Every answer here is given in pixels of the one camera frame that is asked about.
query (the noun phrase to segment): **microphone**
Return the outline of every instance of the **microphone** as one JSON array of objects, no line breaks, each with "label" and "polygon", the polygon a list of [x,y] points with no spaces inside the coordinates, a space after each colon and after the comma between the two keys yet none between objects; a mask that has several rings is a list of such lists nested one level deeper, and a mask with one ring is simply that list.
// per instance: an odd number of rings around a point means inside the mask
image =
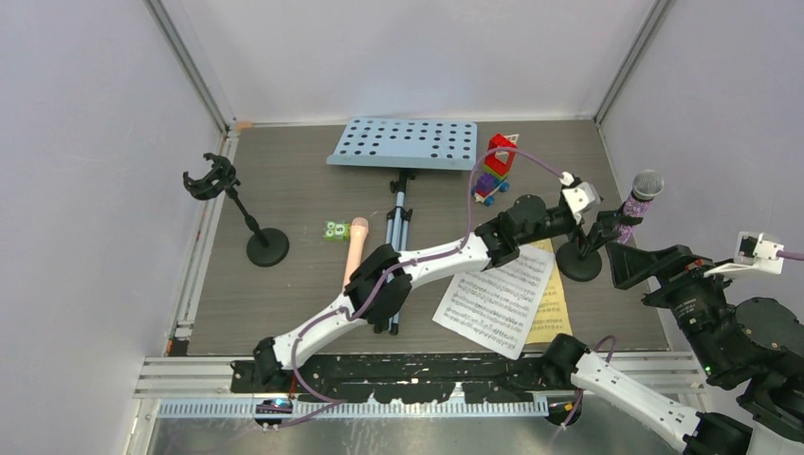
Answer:
[{"label": "microphone", "polygon": [[620,233],[620,237],[617,239],[618,244],[624,244],[630,239],[633,229],[645,217],[650,201],[662,192],[664,187],[665,179],[654,170],[642,171],[633,178],[633,186],[629,197],[620,207],[619,212],[637,220],[634,223],[617,225],[617,231]]},{"label": "microphone", "polygon": [[369,235],[369,221],[355,218],[349,227],[349,253],[346,255],[346,269],[343,272],[343,285],[349,284],[349,278],[355,273],[363,259],[363,244]]}]

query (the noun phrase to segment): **wooden tabletop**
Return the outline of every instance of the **wooden tabletop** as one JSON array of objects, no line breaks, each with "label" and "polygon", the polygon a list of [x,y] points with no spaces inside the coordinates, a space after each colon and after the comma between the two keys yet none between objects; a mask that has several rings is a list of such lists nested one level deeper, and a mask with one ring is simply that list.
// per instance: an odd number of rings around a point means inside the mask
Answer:
[{"label": "wooden tabletop", "polygon": [[[263,337],[292,330],[318,313],[338,294],[347,243],[323,240],[326,221],[369,220],[364,257],[385,242],[386,213],[394,196],[389,182],[398,172],[383,168],[329,166],[343,126],[265,127],[245,129],[234,165],[242,182],[243,204],[264,228],[279,228],[290,239],[290,252],[278,265],[260,268],[246,256],[250,232],[233,203],[223,206],[210,265],[189,347],[191,355],[247,355]],[[604,198],[601,209],[616,209],[619,197],[612,170],[591,121],[486,122],[479,141],[496,133],[520,134],[520,149],[595,185]],[[408,250],[456,240],[466,231],[468,173],[420,171],[408,185],[405,207],[413,209]],[[510,190],[487,208],[472,204],[478,225],[508,209],[522,194],[534,194],[548,207],[557,203],[555,177],[518,159],[508,181]],[[587,214],[588,223],[596,213]],[[555,248],[566,239],[553,239]],[[667,342],[656,310],[639,301],[647,291],[612,287],[608,261],[592,282],[562,277],[570,322],[576,337],[588,344],[608,334],[625,350],[665,350]],[[437,353],[485,351],[432,322],[449,279],[411,293],[402,308],[397,337],[376,335],[361,327],[322,350],[323,353]],[[527,351],[544,345],[528,345]]]}]

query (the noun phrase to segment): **microphone head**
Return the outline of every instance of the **microphone head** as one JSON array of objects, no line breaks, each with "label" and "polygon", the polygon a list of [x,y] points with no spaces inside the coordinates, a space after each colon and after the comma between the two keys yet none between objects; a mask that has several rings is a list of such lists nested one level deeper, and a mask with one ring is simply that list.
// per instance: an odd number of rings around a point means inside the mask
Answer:
[{"label": "microphone head", "polygon": [[665,179],[654,170],[642,171],[633,178],[633,194],[643,201],[652,200],[665,187]]},{"label": "microphone head", "polygon": [[365,237],[365,235],[369,233],[369,220],[357,217],[354,220],[352,220],[352,224],[349,226],[349,230],[353,237],[355,235],[358,236],[362,235]]}]

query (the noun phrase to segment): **sheet of paper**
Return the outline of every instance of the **sheet of paper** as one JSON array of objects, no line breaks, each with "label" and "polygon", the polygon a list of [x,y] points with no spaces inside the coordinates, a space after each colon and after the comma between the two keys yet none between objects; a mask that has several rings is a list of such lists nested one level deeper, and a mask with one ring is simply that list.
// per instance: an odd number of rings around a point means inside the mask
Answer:
[{"label": "sheet of paper", "polygon": [[[540,240],[532,245],[549,251],[553,254],[553,244],[550,240]],[[558,334],[572,335],[570,315],[567,313],[567,300],[564,298],[564,286],[561,285],[561,276],[558,267],[553,267],[544,296],[541,298],[536,319],[530,328],[526,343],[549,343]]]},{"label": "sheet of paper", "polygon": [[554,268],[553,253],[520,247],[520,257],[482,273],[455,275],[432,320],[508,358],[518,358]]}]

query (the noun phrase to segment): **microphone stand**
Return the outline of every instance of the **microphone stand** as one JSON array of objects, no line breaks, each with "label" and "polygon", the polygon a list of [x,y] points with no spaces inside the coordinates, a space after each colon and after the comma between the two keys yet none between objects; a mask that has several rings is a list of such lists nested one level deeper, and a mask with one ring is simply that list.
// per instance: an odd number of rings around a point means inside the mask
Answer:
[{"label": "microphone stand", "polygon": [[253,233],[246,244],[246,255],[252,264],[259,267],[270,267],[284,259],[290,249],[290,242],[284,232],[274,227],[260,229],[260,224],[251,216],[243,203],[240,202],[235,186],[240,185],[236,170],[231,162],[224,156],[204,154],[204,158],[212,161],[212,170],[204,177],[193,180],[188,173],[182,175],[185,190],[199,201],[206,201],[217,197],[224,191],[229,199],[234,201],[237,208],[246,219],[246,226]]},{"label": "microphone stand", "polygon": [[570,241],[556,252],[556,265],[567,278],[576,282],[594,280],[603,269],[603,259],[597,251],[606,243],[620,236],[618,226],[636,226],[642,218],[623,214],[622,208],[600,211],[589,233],[578,225],[570,235]]}]

